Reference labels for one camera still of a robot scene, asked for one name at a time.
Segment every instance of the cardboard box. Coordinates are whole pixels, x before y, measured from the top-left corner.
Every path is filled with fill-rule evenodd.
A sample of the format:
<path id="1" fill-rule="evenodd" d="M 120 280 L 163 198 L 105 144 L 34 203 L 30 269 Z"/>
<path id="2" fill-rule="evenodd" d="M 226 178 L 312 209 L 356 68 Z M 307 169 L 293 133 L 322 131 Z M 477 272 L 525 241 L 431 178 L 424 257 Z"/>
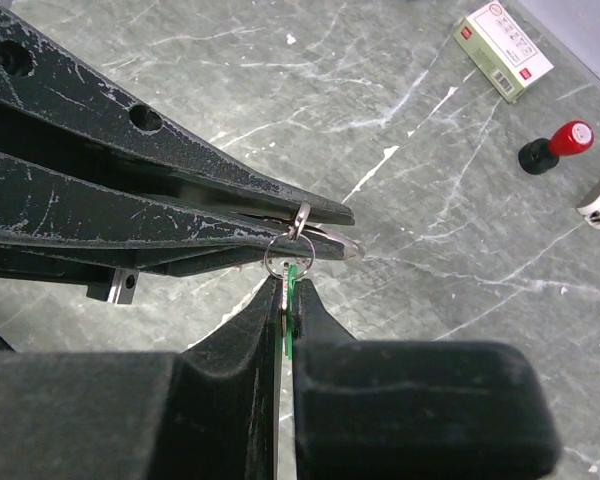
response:
<path id="1" fill-rule="evenodd" d="M 454 37 L 509 103 L 553 68 L 497 1 L 465 18 Z"/>

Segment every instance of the silver ring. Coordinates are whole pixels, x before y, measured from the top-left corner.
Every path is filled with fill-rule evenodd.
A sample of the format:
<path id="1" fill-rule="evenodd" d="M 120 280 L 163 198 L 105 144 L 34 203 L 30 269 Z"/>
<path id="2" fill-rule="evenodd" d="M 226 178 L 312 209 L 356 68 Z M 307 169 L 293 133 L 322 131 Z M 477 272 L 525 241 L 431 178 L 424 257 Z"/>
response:
<path id="1" fill-rule="evenodd" d="M 298 211 L 296 212 L 295 218 L 293 219 L 293 225 L 289 227 L 289 240 L 292 242 L 298 240 L 298 237 L 302 235 L 302 230 L 307 223 L 309 213 L 311 213 L 311 205 L 309 205 L 307 202 L 302 202 L 300 204 L 300 208 L 298 208 Z"/>
<path id="2" fill-rule="evenodd" d="M 274 277 L 278 278 L 278 279 L 282 279 L 282 275 L 280 275 L 279 273 L 276 273 L 272 270 L 272 268 L 269 266 L 269 252 L 271 251 L 271 247 L 273 246 L 274 243 L 276 243 L 278 241 L 278 239 L 282 238 L 282 237 L 287 237 L 289 238 L 289 235 L 291 235 L 290 232 L 287 233 L 281 233 L 280 235 L 278 235 L 277 237 L 274 237 L 273 240 L 271 240 L 269 242 L 269 245 L 267 245 L 267 249 L 264 251 L 264 266 L 266 267 L 267 271 L 273 275 Z M 311 267 L 313 266 L 313 262 L 316 259 L 316 249 L 313 246 L 313 242 L 311 240 L 309 240 L 309 237 L 307 237 L 306 235 L 303 235 L 302 233 L 300 235 L 298 235 L 298 238 L 303 238 L 307 241 L 307 243 L 309 244 L 309 248 L 311 248 L 311 260 L 309 261 L 309 265 L 307 265 L 307 268 L 305 268 L 303 271 L 301 271 L 298 275 L 296 275 L 295 280 L 299 280 L 302 277 L 304 277 L 307 273 L 309 273 L 309 270 L 311 269 Z"/>

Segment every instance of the gray marble surface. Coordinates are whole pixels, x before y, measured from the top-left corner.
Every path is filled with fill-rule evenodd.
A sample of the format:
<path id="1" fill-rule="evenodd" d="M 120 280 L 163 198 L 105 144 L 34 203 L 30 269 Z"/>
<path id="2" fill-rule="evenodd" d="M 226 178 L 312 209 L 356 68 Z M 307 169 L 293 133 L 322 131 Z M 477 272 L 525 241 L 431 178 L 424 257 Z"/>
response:
<path id="1" fill-rule="evenodd" d="M 600 177 L 600 92 L 556 68 L 507 105 L 451 34 L 479 0 L 16 0 L 87 63 L 257 170 L 344 200 L 367 256 L 320 262 L 360 338 L 493 339 L 536 366 L 565 444 L 557 477 L 600 479 L 600 231 L 574 205 Z M 530 177 L 516 153 L 573 118 L 594 148 Z M 182 350 L 245 305 L 260 265 L 144 276 L 131 307 L 0 280 L 23 351 Z M 280 478 L 294 478 L 284 367 Z"/>

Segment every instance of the red handle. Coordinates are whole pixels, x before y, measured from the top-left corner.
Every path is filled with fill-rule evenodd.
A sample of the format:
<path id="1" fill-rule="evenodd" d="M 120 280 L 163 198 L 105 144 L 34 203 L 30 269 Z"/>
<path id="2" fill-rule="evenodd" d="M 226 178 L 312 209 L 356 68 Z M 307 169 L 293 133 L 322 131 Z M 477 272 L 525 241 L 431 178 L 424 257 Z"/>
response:
<path id="1" fill-rule="evenodd" d="M 549 150 L 554 155 L 565 157 L 589 150 L 593 145 L 593 129 L 581 120 L 563 125 L 549 141 Z"/>

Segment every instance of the round hole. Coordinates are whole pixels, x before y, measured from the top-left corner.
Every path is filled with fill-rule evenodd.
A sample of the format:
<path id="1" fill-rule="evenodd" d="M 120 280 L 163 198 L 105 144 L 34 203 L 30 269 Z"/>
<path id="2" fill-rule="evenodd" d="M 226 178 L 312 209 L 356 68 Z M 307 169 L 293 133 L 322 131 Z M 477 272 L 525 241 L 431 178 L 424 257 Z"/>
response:
<path id="1" fill-rule="evenodd" d="M 26 77 L 33 70 L 33 57 L 22 45 L 7 40 L 0 43 L 0 66 L 9 75 Z"/>
<path id="2" fill-rule="evenodd" d="M 129 118 L 140 130 L 157 132 L 162 127 L 162 118 L 146 105 L 136 105 L 129 110 Z"/>
<path id="3" fill-rule="evenodd" d="M 136 286 L 136 277 L 134 277 L 133 275 L 129 275 L 124 282 L 124 286 L 131 290 L 133 287 Z"/>

